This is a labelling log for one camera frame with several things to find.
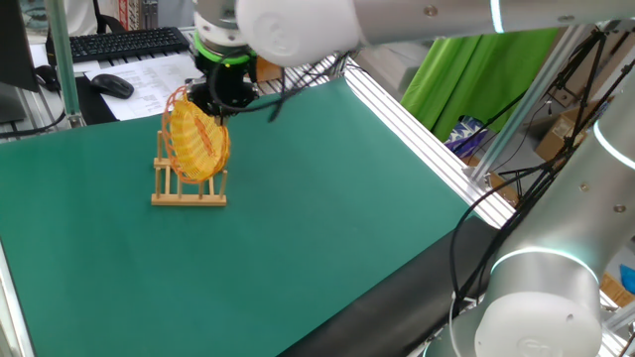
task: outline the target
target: green table mat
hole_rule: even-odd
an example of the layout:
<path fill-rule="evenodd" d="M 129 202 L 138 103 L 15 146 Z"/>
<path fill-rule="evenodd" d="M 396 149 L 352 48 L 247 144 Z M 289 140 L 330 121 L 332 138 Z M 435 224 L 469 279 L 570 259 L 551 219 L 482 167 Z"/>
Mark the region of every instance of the green table mat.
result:
<path fill-rule="evenodd" d="M 225 208 L 151 206 L 159 118 L 0 146 L 39 356 L 275 356 L 467 208 L 343 79 L 268 115 L 229 124 Z"/>

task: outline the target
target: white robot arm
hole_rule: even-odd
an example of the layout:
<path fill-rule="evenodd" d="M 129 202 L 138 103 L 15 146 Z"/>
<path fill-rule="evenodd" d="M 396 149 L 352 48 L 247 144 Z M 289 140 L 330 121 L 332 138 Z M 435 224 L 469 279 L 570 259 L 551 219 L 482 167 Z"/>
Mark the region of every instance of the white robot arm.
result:
<path fill-rule="evenodd" d="M 201 42 L 249 47 L 292 66 L 336 51 L 592 24 L 635 16 L 633 0 L 198 0 Z M 426 357 L 593 357 L 598 283 L 635 236 L 635 81 L 500 249 L 486 301 L 444 331 Z"/>
<path fill-rule="evenodd" d="M 592 24 L 635 14 L 630 0 L 238 0 L 236 18 L 249 46 L 284 66 L 335 51 Z"/>

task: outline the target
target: computer mouse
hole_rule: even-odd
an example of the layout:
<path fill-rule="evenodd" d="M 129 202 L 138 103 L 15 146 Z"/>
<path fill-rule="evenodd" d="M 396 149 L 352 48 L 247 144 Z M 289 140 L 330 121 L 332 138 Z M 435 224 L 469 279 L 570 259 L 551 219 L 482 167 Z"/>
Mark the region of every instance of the computer mouse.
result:
<path fill-rule="evenodd" d="M 93 78 L 90 86 L 101 94 L 120 99 L 128 99 L 135 92 L 135 87 L 126 80 L 112 74 L 100 74 Z"/>
<path fill-rule="evenodd" d="M 41 65 L 36 68 L 36 79 L 38 83 L 48 91 L 58 92 L 62 86 L 58 81 L 58 74 L 50 65 Z"/>

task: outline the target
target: keyboard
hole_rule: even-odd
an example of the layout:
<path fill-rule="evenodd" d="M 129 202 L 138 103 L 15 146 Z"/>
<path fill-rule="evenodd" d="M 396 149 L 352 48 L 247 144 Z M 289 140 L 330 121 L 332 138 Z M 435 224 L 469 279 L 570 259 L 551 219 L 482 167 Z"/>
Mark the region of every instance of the keyboard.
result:
<path fill-rule="evenodd" d="M 190 42 L 177 28 L 129 31 L 121 34 L 70 38 L 72 62 L 111 60 L 157 53 L 185 51 Z"/>

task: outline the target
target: paper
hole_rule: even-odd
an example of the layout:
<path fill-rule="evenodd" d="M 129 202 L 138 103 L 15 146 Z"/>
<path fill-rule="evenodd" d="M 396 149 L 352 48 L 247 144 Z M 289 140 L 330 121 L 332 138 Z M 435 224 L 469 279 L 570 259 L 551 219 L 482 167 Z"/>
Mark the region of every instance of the paper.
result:
<path fill-rule="evenodd" d="M 33 60 L 33 67 L 37 68 L 41 65 L 49 65 L 47 59 L 47 48 L 45 45 L 30 45 L 31 59 Z M 84 73 L 92 70 L 99 70 L 99 62 L 96 60 L 90 60 L 81 63 L 75 63 L 72 65 L 72 70 L 75 73 Z"/>
<path fill-rule="evenodd" d="M 92 80 L 100 74 L 116 75 L 135 87 L 135 92 L 128 99 L 102 95 L 112 114 L 119 120 L 163 113 L 170 95 L 186 84 L 186 79 L 202 76 L 189 55 L 146 59 L 92 71 L 85 75 Z"/>

